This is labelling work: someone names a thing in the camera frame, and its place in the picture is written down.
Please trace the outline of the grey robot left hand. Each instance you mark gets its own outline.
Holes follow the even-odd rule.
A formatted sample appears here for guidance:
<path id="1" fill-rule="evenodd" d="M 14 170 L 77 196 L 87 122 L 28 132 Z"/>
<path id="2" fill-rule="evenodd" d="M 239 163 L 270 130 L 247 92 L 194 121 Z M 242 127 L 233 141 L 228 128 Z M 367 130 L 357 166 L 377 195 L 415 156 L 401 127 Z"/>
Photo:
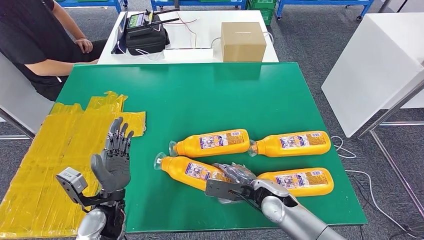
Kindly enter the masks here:
<path id="1" fill-rule="evenodd" d="M 134 131 L 122 116 L 113 120 L 100 154 L 93 154 L 90 167 L 101 188 L 108 193 L 124 189 L 131 180 L 130 147 Z"/>

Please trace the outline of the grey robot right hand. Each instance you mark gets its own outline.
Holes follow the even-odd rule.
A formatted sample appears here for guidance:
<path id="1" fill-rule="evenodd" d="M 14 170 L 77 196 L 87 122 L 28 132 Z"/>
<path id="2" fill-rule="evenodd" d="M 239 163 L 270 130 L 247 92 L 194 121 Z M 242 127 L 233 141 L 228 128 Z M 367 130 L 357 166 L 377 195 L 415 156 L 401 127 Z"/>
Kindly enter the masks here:
<path id="1" fill-rule="evenodd" d="M 222 170 L 232 183 L 248 185 L 257 179 L 257 176 L 244 165 L 232 163 L 213 163 L 214 167 Z"/>

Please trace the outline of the person's left hand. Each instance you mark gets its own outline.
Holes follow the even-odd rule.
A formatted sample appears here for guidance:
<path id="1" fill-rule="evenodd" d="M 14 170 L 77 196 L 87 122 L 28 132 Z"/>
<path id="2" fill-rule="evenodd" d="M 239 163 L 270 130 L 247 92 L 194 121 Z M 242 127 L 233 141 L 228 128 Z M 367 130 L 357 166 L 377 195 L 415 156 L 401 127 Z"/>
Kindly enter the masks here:
<path id="1" fill-rule="evenodd" d="M 92 42 L 86 38 L 76 39 L 75 43 L 78 45 L 78 47 L 84 54 L 89 54 L 93 50 Z"/>

